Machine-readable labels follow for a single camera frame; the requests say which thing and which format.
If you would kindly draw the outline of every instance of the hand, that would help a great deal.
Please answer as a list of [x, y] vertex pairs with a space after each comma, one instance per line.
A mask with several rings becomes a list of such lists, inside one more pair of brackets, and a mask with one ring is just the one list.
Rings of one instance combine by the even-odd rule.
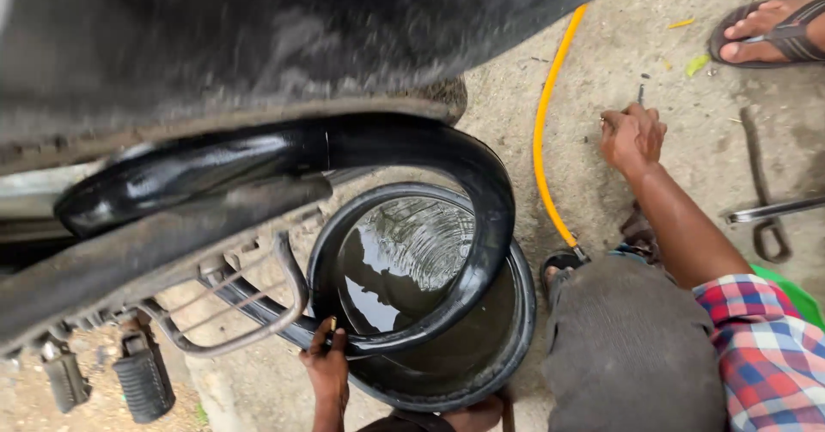
[[631, 103], [624, 111], [602, 113], [602, 154], [625, 178], [642, 174], [659, 163], [667, 125], [659, 111]]
[[350, 369], [344, 357], [346, 333], [343, 328], [336, 329], [333, 334], [333, 346], [326, 351], [324, 342], [332, 328], [333, 318], [328, 317], [315, 331], [309, 351], [301, 350], [298, 357], [306, 366], [309, 381], [315, 390], [315, 402], [334, 401], [343, 413], [346, 402], [350, 399], [350, 388], [346, 383]]

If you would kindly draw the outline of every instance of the mechanic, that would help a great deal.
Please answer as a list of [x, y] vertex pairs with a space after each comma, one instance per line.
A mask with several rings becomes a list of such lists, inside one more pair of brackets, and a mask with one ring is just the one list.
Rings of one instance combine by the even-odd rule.
[[[567, 251], [544, 264], [550, 431], [825, 429], [825, 334], [668, 175], [666, 129], [638, 103], [602, 114], [602, 153], [637, 198], [624, 242], [583, 266]], [[343, 431], [349, 392], [344, 330], [322, 348], [330, 324], [300, 354], [314, 432]], [[440, 416], [394, 411], [362, 432], [483, 432], [501, 410], [491, 396]]]

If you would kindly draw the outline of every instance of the wrench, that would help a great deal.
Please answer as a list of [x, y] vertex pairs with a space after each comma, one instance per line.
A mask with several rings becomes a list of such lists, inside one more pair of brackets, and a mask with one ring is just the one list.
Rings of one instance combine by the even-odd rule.
[[[762, 171], [762, 152], [759, 146], [759, 136], [757, 132], [757, 125], [751, 118], [750, 111], [747, 108], [739, 110], [739, 119], [742, 121], [742, 128], [745, 130], [745, 140], [748, 143], [748, 159], [751, 164], [751, 174], [753, 175], [753, 186], [757, 191], [757, 199], [759, 207], [750, 212], [760, 210], [764, 207], [770, 208], [770, 197], [768, 195], [767, 182], [765, 180], [765, 173]], [[742, 216], [745, 211], [740, 211], [728, 216], [728, 222], [738, 222], [739, 216]], [[773, 236], [779, 251], [775, 255], [769, 255], [767, 252], [767, 237]], [[788, 245], [788, 238], [785, 235], [785, 229], [782, 228], [782, 223], [778, 217], [767, 217], [753, 228], [753, 247], [756, 249], [760, 258], [769, 263], [784, 263], [793, 256], [793, 252]]]

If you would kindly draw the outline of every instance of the checkered shirt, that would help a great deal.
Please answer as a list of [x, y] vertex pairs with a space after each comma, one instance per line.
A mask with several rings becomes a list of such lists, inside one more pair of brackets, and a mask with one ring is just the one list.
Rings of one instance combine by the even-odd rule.
[[693, 289], [715, 331], [732, 430], [825, 430], [825, 334], [773, 282], [725, 276]]

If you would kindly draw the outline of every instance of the flip-flop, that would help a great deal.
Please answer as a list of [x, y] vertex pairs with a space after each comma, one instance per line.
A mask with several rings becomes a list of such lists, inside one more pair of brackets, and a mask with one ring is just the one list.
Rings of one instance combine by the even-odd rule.
[[576, 269], [582, 264], [582, 261], [576, 254], [569, 249], [552, 252], [550, 256], [544, 260], [544, 264], [541, 265], [541, 273], [539, 274], [539, 282], [541, 282], [541, 291], [544, 294], [544, 300], [550, 300], [550, 288], [547, 286], [547, 279], [544, 278], [550, 266], [554, 266], [559, 269], [559, 272], [562, 272], [567, 268]]
[[739, 6], [728, 14], [722, 22], [716, 26], [708, 41], [708, 52], [714, 60], [719, 63], [729, 64], [737, 68], [784, 68], [795, 64], [810, 64], [825, 62], [825, 51], [815, 46], [808, 37], [805, 36], [808, 24], [815, 18], [825, 13], [825, 0], [814, 0], [799, 8], [787, 19], [777, 24], [763, 39], [777, 47], [789, 63], [770, 63], [767, 61], [746, 61], [744, 63], [731, 63], [725, 61], [719, 53], [723, 46], [733, 42], [743, 42], [747, 39], [730, 40], [724, 36], [725, 30], [735, 25], [740, 20], [748, 17], [749, 14], [759, 9], [759, 5], [765, 3], [754, 2], [750, 5]]

